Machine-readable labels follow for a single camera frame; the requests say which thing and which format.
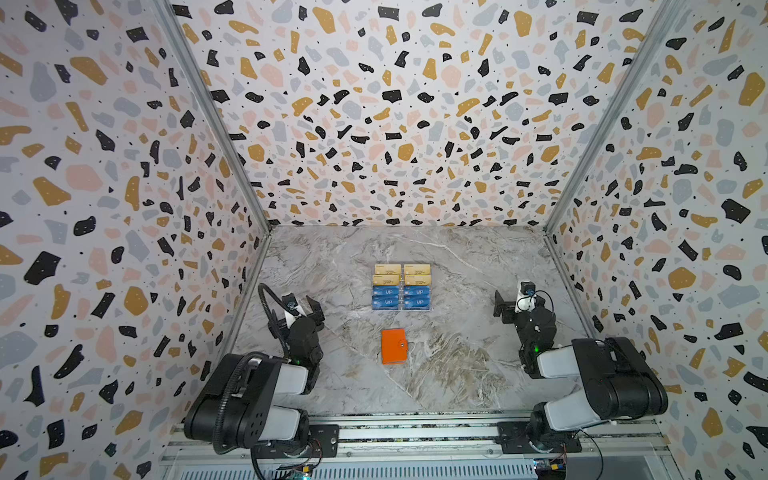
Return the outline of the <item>orange card holder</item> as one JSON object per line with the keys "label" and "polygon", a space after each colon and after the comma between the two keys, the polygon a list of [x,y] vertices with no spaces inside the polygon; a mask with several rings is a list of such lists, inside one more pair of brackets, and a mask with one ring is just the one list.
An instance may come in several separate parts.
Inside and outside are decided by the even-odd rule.
{"label": "orange card holder", "polygon": [[381,362],[384,365],[401,364],[408,359],[408,341],[403,328],[381,331]]}

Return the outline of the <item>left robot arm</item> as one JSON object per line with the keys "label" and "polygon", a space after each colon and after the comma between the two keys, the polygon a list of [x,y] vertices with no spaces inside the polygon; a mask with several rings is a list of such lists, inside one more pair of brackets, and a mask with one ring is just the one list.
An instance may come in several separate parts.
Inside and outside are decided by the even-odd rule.
{"label": "left robot arm", "polygon": [[282,302],[285,316],[270,332],[284,341],[284,355],[225,355],[184,419],[186,438],[207,442],[220,455],[245,449],[261,458],[297,457],[310,448],[308,413],[275,401],[314,389],[324,356],[318,332],[325,315],[311,297],[308,312],[292,294]]}

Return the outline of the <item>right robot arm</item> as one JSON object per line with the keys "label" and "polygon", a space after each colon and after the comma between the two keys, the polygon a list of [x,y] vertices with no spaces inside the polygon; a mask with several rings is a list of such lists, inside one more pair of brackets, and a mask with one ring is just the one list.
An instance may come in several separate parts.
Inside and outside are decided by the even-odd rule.
{"label": "right robot arm", "polygon": [[500,423],[498,443],[504,452],[579,452],[577,434],[585,428],[667,411],[666,390],[629,339],[577,338],[555,346],[556,314],[547,307],[551,302],[549,293],[529,281],[519,284],[514,301],[494,293],[493,315],[515,327],[523,371],[534,380],[581,382],[571,394],[535,405],[527,424]]}

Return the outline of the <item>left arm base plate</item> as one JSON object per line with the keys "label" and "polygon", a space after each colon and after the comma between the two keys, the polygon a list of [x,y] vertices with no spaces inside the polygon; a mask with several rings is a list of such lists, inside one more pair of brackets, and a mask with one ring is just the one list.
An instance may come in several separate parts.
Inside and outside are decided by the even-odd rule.
{"label": "left arm base plate", "polygon": [[310,449],[313,456],[335,458],[338,453],[340,426],[338,424],[301,424],[294,437],[281,448],[287,456],[298,456]]}

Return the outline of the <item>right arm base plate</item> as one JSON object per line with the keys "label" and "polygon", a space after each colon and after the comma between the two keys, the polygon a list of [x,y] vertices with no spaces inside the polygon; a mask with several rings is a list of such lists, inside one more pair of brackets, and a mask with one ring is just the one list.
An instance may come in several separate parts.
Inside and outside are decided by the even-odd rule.
{"label": "right arm base plate", "polygon": [[582,445],[576,431],[555,431],[544,424],[507,421],[497,424],[495,442],[504,454],[580,453]]}

